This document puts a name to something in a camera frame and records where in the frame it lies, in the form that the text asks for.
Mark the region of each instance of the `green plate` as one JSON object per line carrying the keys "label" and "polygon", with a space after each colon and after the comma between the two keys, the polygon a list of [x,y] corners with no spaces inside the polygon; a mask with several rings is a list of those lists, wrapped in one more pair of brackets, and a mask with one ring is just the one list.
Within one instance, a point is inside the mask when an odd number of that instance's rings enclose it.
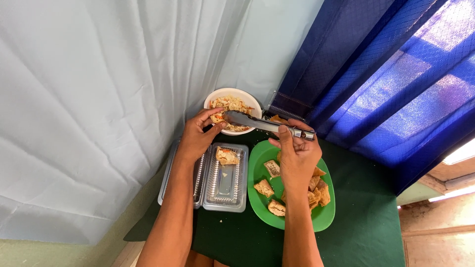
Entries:
{"label": "green plate", "polygon": [[[268,225],[283,230],[285,228],[285,217],[279,217],[272,214],[267,209],[267,204],[271,199],[275,199],[283,204],[283,202],[280,200],[280,197],[282,196],[284,186],[282,185],[280,176],[270,180],[270,174],[264,167],[264,162],[269,160],[275,160],[275,162],[278,162],[277,152],[279,152],[279,150],[280,149],[271,145],[269,141],[266,140],[258,143],[251,151],[247,170],[247,195],[249,196],[252,209],[257,214],[257,216],[261,218],[261,220],[263,220]],[[322,171],[326,172],[326,174],[320,178],[328,184],[328,191],[330,192],[331,201],[325,207],[321,207],[319,205],[312,210],[312,224],[314,232],[325,230],[330,226],[333,218],[335,217],[335,193],[333,191],[332,179],[330,178],[328,168],[323,159],[320,159],[317,166]],[[262,179],[267,179],[269,184],[274,189],[274,195],[270,196],[269,198],[266,198],[265,195],[258,193],[254,188],[254,184],[258,183]]]}

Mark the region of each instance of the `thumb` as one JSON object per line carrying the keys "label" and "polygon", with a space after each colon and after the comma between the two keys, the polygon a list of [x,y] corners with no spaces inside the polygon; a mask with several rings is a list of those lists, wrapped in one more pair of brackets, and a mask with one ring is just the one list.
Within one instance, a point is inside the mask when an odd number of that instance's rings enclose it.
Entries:
{"label": "thumb", "polygon": [[222,129],[224,129],[226,127],[226,123],[219,123],[219,124],[215,124],[211,129],[209,129],[205,135],[208,137],[208,138],[211,138],[213,139],[216,135],[218,135]]}
{"label": "thumb", "polygon": [[289,128],[285,125],[279,126],[279,138],[282,153],[295,153],[294,151],[294,139],[290,133]]}

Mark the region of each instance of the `white curtain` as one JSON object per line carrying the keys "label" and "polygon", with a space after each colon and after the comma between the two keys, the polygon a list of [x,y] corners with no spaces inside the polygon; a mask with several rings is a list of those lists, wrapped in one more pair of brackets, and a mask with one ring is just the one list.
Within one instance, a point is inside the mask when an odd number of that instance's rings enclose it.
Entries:
{"label": "white curtain", "polygon": [[1,1],[0,238],[97,243],[211,91],[278,86],[322,1]]}

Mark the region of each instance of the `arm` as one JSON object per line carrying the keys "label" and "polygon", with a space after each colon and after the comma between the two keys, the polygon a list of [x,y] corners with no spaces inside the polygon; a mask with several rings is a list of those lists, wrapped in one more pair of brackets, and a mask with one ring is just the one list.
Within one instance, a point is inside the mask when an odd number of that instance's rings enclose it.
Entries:
{"label": "arm", "polygon": [[[297,120],[291,119],[289,124],[312,130]],[[318,142],[293,138],[286,126],[280,126],[277,135],[280,141],[269,138],[269,142],[282,149],[280,172],[287,194],[282,266],[323,267],[307,198],[308,184],[322,150]]]}
{"label": "arm", "polygon": [[185,124],[158,217],[140,253],[137,267],[184,266],[193,232],[193,168],[213,138],[226,126],[203,127],[222,108],[205,109]]}

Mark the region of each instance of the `metal tongs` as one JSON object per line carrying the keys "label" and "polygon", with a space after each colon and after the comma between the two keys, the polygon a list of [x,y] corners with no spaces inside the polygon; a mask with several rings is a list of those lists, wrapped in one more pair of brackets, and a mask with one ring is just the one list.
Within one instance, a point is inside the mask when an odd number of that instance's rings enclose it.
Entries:
{"label": "metal tongs", "polygon": [[[266,130],[270,132],[278,132],[278,128],[281,124],[258,119],[244,112],[237,110],[229,110],[223,113],[223,119],[234,126],[247,126],[255,127],[257,129]],[[294,137],[302,138],[309,141],[315,141],[317,139],[315,132],[307,131],[297,128],[296,126],[286,125]]]}

